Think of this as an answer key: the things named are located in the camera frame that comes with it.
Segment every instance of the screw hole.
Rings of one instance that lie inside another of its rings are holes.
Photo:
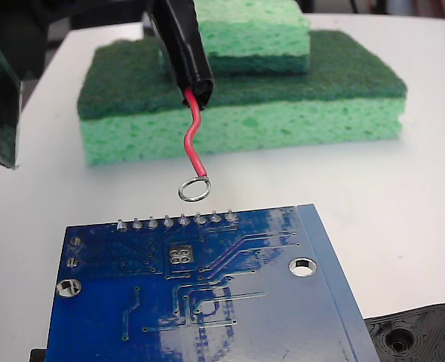
[[[386,337],[385,343],[394,352],[403,353],[413,347],[413,334],[402,328],[392,330]]]
[[[57,284],[56,291],[62,298],[72,298],[81,292],[81,283],[76,279],[65,279]]]
[[[290,271],[297,277],[310,277],[316,272],[316,262],[307,258],[294,259]]]

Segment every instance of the green sponge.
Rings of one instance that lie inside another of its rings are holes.
[[[214,74],[309,70],[309,22],[294,0],[197,0]]]
[[[216,79],[195,138],[199,153],[397,137],[405,84],[346,34],[318,31],[311,39],[310,75]],[[97,50],[78,100],[89,164],[185,154],[190,111],[175,84],[154,69],[153,39]]]

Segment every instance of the black plastic part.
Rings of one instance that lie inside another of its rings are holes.
[[[29,362],[45,362],[46,355],[46,349],[32,349],[29,354]]]
[[[204,109],[213,93],[214,76],[199,34],[194,2],[157,0],[151,18],[165,45],[177,85],[182,92],[190,87],[199,108]]]
[[[445,304],[365,320],[381,362],[445,362]]]

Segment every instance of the wire ring terminal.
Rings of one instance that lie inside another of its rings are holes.
[[[184,189],[187,186],[190,186],[193,183],[198,183],[200,181],[204,181],[206,183],[206,191],[204,191],[199,196],[194,196],[192,198],[184,195]],[[179,187],[179,197],[181,198],[181,200],[184,200],[187,202],[196,202],[196,201],[204,200],[209,195],[209,193],[210,193],[210,181],[209,181],[209,177],[207,177],[207,176],[198,176],[198,177],[194,177],[192,179],[188,179]]]

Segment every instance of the white table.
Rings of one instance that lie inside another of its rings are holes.
[[[445,21],[310,18],[407,83],[400,139],[206,157],[213,191],[197,204],[176,194],[194,175],[186,158],[86,168],[85,73],[97,47],[139,38],[140,24],[69,34],[23,112],[20,168],[0,167],[0,362],[46,346],[65,227],[119,218],[315,203],[364,318],[445,302]]]

